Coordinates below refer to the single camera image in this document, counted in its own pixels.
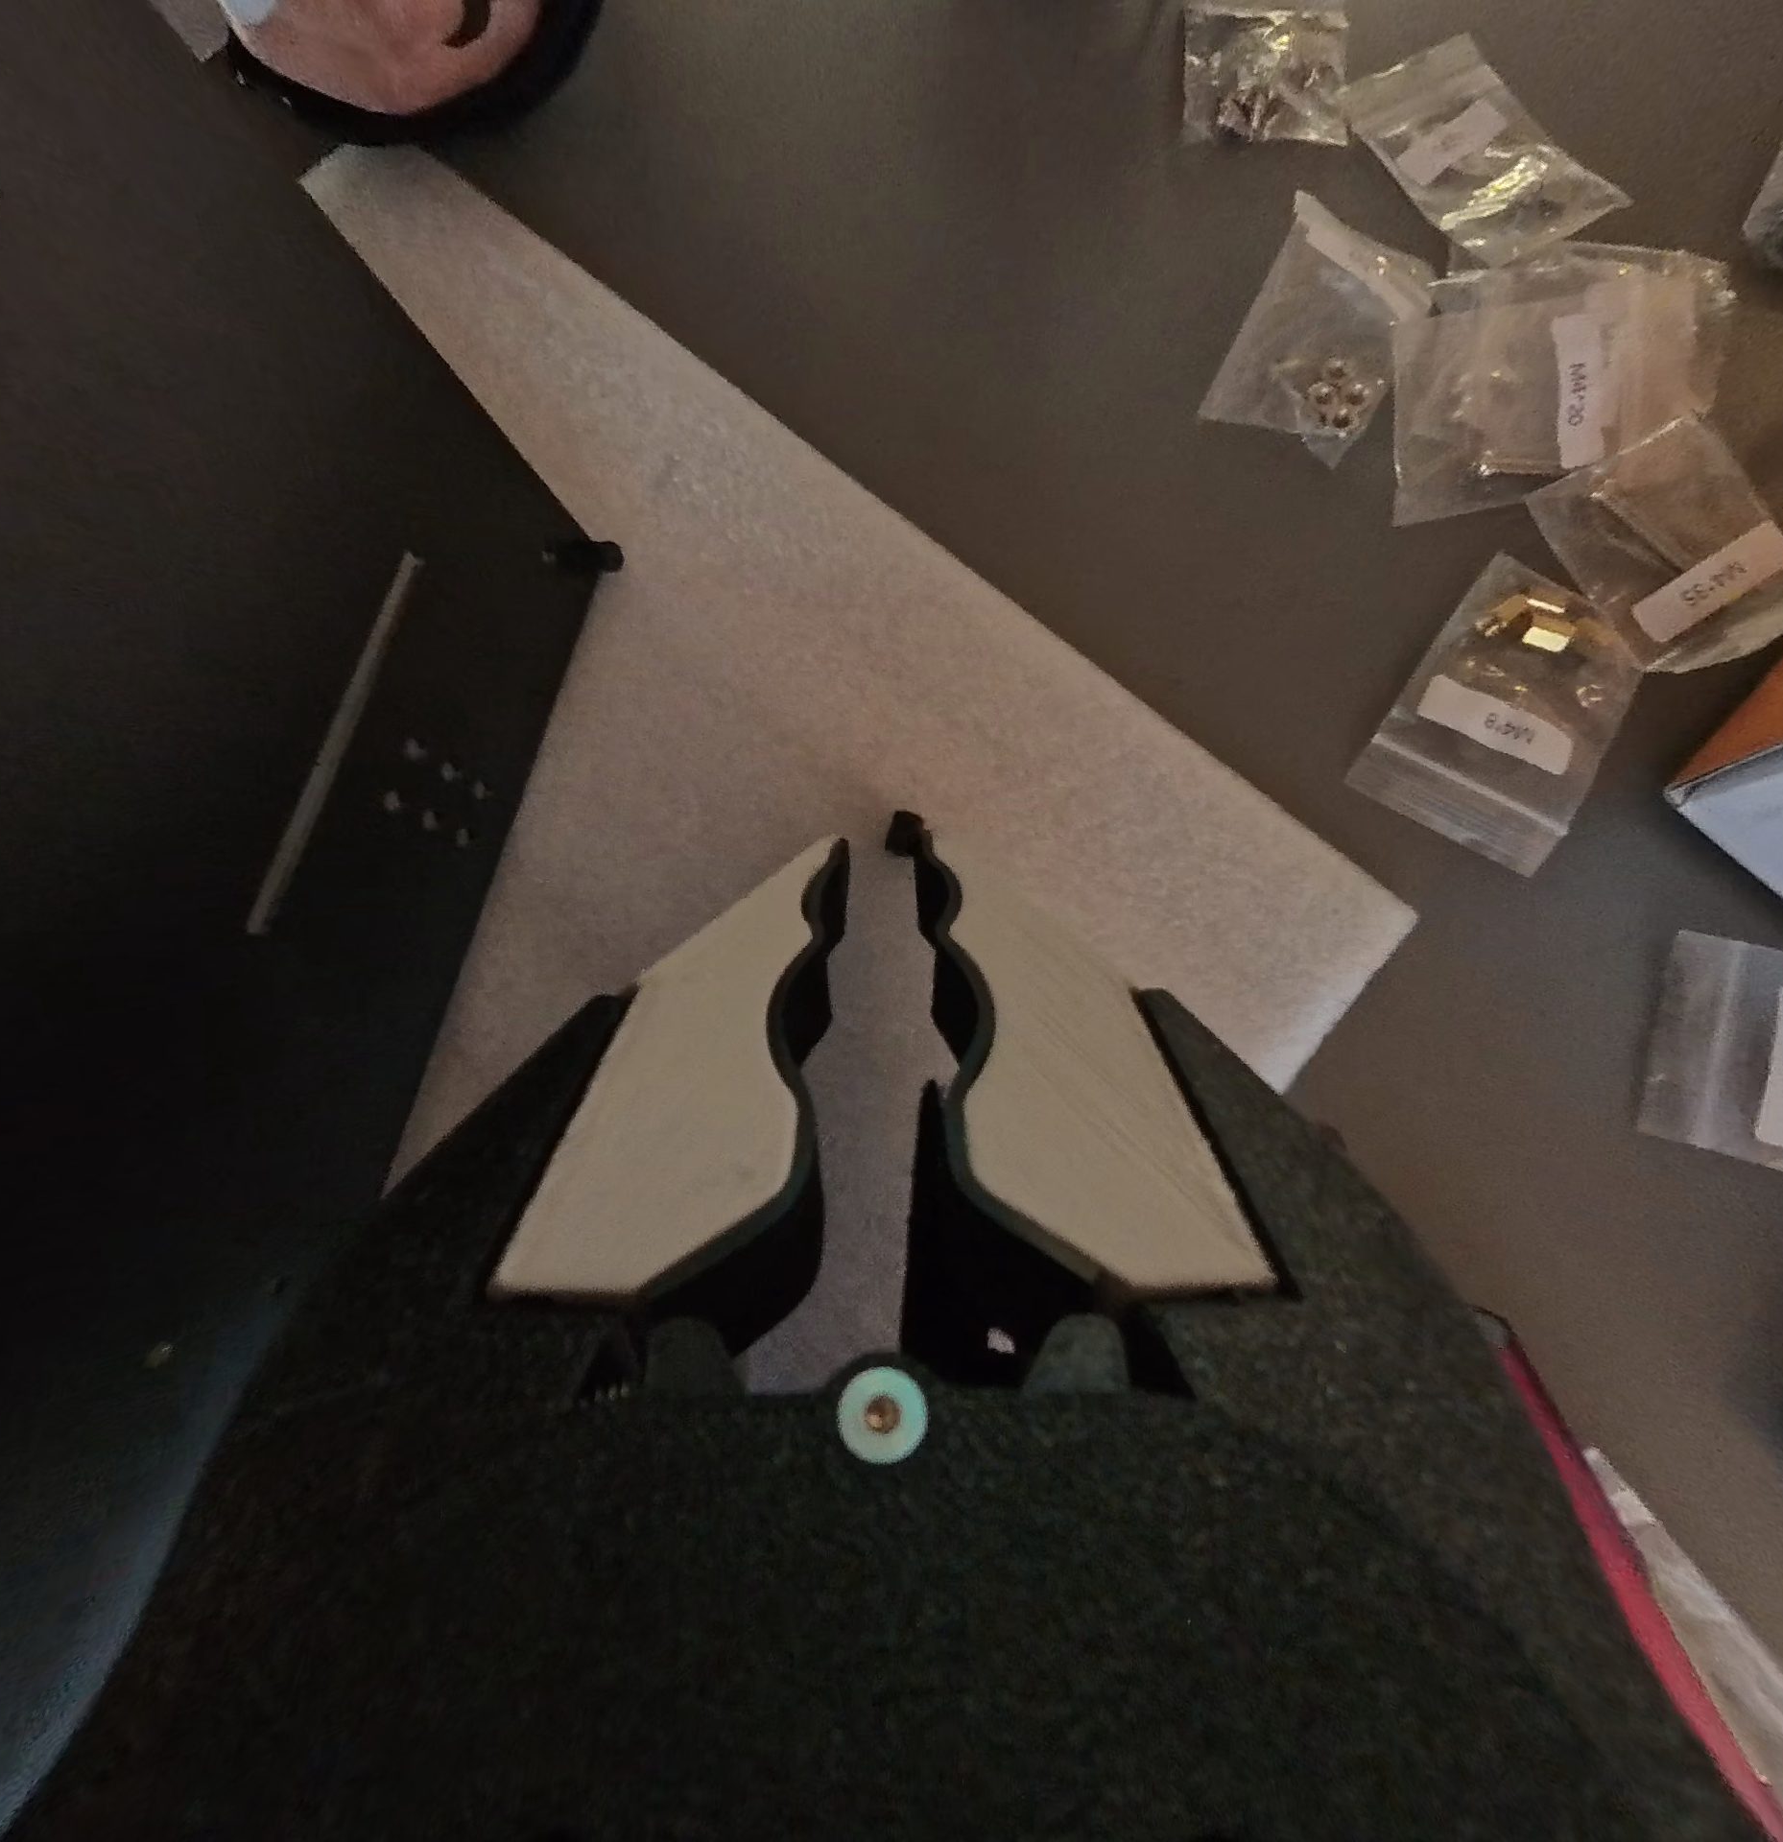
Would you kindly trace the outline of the pink disc with black rim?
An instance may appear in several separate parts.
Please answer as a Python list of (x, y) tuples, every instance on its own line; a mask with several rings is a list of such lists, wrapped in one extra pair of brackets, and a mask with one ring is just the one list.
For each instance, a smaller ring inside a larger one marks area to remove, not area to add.
[(512, 127), (576, 71), (603, 2), (219, 2), (234, 79), (360, 147)]

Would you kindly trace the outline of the orange cardboard box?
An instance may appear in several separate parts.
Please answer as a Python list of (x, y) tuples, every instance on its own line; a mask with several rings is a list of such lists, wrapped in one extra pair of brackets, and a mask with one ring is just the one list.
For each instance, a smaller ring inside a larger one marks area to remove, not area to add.
[(1783, 656), (1676, 771), (1665, 801), (1783, 901)]

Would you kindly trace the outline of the large clear plastic bag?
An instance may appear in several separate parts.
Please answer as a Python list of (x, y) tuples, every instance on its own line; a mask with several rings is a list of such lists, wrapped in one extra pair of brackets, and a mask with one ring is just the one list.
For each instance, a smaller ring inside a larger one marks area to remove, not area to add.
[(1783, 1665), (1595, 1447), (1584, 1461), (1641, 1558), (1650, 1595), (1755, 1782), (1783, 1819)]

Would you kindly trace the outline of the white foam sheet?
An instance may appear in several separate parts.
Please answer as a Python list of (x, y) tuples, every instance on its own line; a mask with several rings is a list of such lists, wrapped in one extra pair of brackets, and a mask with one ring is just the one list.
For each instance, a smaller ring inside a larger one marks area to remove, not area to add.
[(743, 1360), (804, 1393), (894, 1339), (918, 1095), (947, 1069), (909, 810), (1285, 1091), (1416, 911), (735, 384), (419, 150), (303, 190), (585, 531), (597, 591), (395, 1171), (569, 1016), (827, 835), (851, 844), (808, 1065), (820, 1278)]

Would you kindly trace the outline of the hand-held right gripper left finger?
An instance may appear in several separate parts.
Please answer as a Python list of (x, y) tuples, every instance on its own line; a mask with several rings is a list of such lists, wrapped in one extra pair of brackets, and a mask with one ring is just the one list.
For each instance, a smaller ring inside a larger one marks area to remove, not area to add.
[(491, 1296), (807, 1296), (825, 1238), (807, 1065), (833, 1026), (850, 876), (850, 843), (822, 836), (639, 977)]

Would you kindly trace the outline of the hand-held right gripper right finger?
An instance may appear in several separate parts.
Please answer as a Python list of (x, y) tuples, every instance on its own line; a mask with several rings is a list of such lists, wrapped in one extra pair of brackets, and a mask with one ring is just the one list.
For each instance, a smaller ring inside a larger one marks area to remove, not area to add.
[(1116, 1304), (1268, 1296), (1279, 1270), (1134, 985), (979, 849), (927, 826), (944, 1198), (971, 1246)]

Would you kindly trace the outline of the dark grey desk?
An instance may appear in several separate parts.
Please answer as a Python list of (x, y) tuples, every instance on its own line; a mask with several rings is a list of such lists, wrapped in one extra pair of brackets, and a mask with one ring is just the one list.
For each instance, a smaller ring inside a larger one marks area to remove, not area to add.
[[(1322, 474), (1194, 421), (1291, 188), (1421, 237), (1364, 155), (1181, 150), (1174, 53), (1168, 4), (611, 4), (447, 164), (1416, 911), (1297, 1097), (1783, 1659), (1783, 1177), (1632, 1127), (1676, 929), (1783, 949), (1661, 798), (1767, 659), (1641, 690), (1530, 881), (1341, 784), (1455, 589), (1542, 553), (1519, 513), (1392, 530), (1381, 437)], [(150, 4), (0, 4), (0, 159), (306, 197), (314, 148)], [(0, 1432), (0, 1826), (278, 1283)]]

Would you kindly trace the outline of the pink electric screwdriver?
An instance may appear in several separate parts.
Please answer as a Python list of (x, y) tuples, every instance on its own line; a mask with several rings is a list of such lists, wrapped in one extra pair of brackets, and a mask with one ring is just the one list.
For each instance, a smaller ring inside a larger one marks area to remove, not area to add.
[(1686, 1720), (1686, 1726), (1718, 1769), (1727, 1771), (1725, 1742), (1730, 1739), (1730, 1731), (1673, 1634), (1672, 1620), (1665, 1617), (1663, 1603), (1650, 1585), (1641, 1553), (1626, 1533), (1604, 1485), (1595, 1482), (1583, 1448), (1538, 1377), (1516, 1332), (1501, 1317), (1478, 1304), (1472, 1310), (1472, 1316), (1478, 1319), (1491, 1348), (1495, 1348), (1496, 1360), (1560, 1475), (1560, 1483), (1569, 1499), (1569, 1509), (1587, 1537), (1589, 1553), (1622, 1613), (1622, 1620), (1653, 1677), (1663, 1684), (1673, 1710)]

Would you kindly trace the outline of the black metal plate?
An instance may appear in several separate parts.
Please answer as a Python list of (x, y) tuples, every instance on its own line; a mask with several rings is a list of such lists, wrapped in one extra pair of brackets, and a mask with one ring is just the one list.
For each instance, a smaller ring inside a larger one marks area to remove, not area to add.
[(286, 178), (0, 159), (0, 1432), (378, 1195), (621, 566)]

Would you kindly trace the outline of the scattered small hardware bags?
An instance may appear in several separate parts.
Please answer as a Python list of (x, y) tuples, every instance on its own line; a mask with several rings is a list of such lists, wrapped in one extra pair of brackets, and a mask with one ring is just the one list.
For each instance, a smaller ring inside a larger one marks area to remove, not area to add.
[(1523, 878), (1569, 835), (1643, 679), (1783, 639), (1783, 518), (1716, 424), (1736, 280), (1783, 293), (1783, 139), (1725, 253), (1593, 242), (1632, 197), (1453, 34), (1348, 75), (1341, 4), (1183, 4), (1181, 137), (1366, 148), (1448, 245), (1319, 195), (1197, 407), (1333, 469), (1390, 419), (1392, 522), (1523, 509), (1560, 578), (1492, 556), (1358, 752), (1366, 798)]

